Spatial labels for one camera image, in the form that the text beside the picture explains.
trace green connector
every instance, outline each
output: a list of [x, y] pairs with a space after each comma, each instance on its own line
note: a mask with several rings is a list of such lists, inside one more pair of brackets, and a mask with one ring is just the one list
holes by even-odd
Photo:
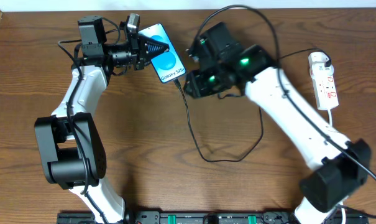
[[168, 216], [168, 224], [177, 224], [177, 219], [175, 218], [175, 215]]
[[251, 215], [251, 216], [248, 217], [248, 219], [249, 219], [249, 224], [257, 224], [257, 217], [256, 216]]

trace white cable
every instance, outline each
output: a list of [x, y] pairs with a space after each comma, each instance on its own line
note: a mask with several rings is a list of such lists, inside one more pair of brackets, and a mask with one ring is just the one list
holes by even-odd
[[329, 124], [332, 126], [332, 116], [331, 116], [331, 109], [327, 110], [327, 114], [329, 115]]
[[341, 215], [342, 215], [341, 224], [345, 224], [345, 222], [347, 220], [347, 215], [345, 214], [345, 209], [343, 209], [343, 208], [341, 209]]

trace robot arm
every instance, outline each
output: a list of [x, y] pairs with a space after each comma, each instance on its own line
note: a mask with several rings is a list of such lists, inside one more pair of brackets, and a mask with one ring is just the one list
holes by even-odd
[[[318, 127], [327, 133], [341, 147], [347, 149], [349, 139], [331, 127], [305, 99], [295, 90], [281, 70], [283, 86], [289, 91], [292, 100]], [[327, 144], [324, 138], [300, 115], [293, 105], [283, 97], [277, 78], [277, 69], [269, 67], [255, 76], [255, 82], [247, 82], [245, 94], [248, 99], [263, 108], [281, 127], [297, 147], [306, 165], [313, 171], [323, 166], [323, 159], [334, 159], [340, 152]], [[332, 212], [320, 212], [304, 198], [295, 210], [300, 223], [321, 223]]]
[[[219, 23], [194, 41], [191, 57], [199, 69], [187, 74], [184, 91], [201, 98], [238, 87], [242, 95], [263, 108], [297, 147], [314, 172], [300, 182], [304, 194], [295, 216], [301, 224], [322, 223], [335, 206], [353, 194], [367, 180], [367, 173], [306, 120], [282, 90], [276, 62], [258, 45], [244, 49], [225, 24]], [[324, 67], [331, 62], [323, 63]], [[370, 148], [363, 141], [350, 140], [330, 126], [294, 89], [282, 69], [280, 81], [290, 99], [322, 132], [364, 166], [370, 163]]]
[[[106, 34], [102, 17], [88, 16], [78, 21], [81, 35], [83, 58], [79, 58], [82, 77], [72, 68], [72, 81], [59, 107], [50, 117], [38, 118], [35, 123], [37, 144], [39, 145], [44, 174], [51, 184], [59, 184], [79, 196], [95, 215], [97, 223], [118, 223], [130, 220], [124, 200], [115, 193], [106, 173], [105, 151], [96, 130], [93, 116], [99, 97], [110, 81], [114, 67], [134, 70], [144, 69], [150, 60], [168, 50], [168, 44], [138, 34], [139, 15], [131, 14], [127, 22], [121, 22], [126, 41], [121, 44], [105, 44]], [[71, 104], [71, 117], [67, 119], [66, 103], [76, 91]], [[77, 147], [60, 149], [58, 143], [75, 139], [70, 131], [74, 125], [85, 153], [85, 158]], [[85, 187], [83, 159], [88, 162], [88, 190]]]

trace green led light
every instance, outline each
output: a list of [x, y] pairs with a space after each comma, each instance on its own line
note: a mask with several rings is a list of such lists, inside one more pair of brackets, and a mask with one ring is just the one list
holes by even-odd
[[249, 59], [248, 58], [243, 58], [242, 60], [240, 60], [240, 63], [242, 65], [247, 65], [249, 63]]
[[213, 75], [213, 76], [211, 76], [209, 79], [208, 79], [210, 82], [213, 82], [213, 81], [215, 81], [215, 76]]

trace wood grain surface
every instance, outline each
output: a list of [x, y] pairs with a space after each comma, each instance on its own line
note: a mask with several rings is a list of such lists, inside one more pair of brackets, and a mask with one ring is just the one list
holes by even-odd
[[[189, 70], [185, 54], [212, 11], [137, 11], [141, 28], [162, 23]], [[376, 9], [263, 10], [275, 24], [282, 55], [318, 46], [332, 57], [340, 105], [334, 125], [371, 146], [376, 173]], [[28, 12], [3, 15], [0, 25], [0, 223], [55, 223], [61, 211], [87, 210], [83, 202], [43, 175], [34, 122], [49, 116], [69, 87], [70, 59], [58, 40], [78, 39], [76, 21], [99, 14], [118, 23], [130, 12]], [[220, 14], [246, 46], [274, 51], [268, 27], [247, 11]], [[316, 106], [308, 54], [283, 60], [298, 91]], [[257, 106], [246, 98], [188, 99], [192, 125], [207, 158], [238, 158], [260, 134]], [[310, 171], [282, 130], [264, 115], [265, 134], [240, 163], [202, 161], [173, 83], [161, 84], [152, 67], [112, 77], [94, 117], [106, 149], [107, 176], [127, 203], [167, 210], [252, 211], [294, 209], [300, 179]], [[370, 180], [346, 203], [376, 213]]]

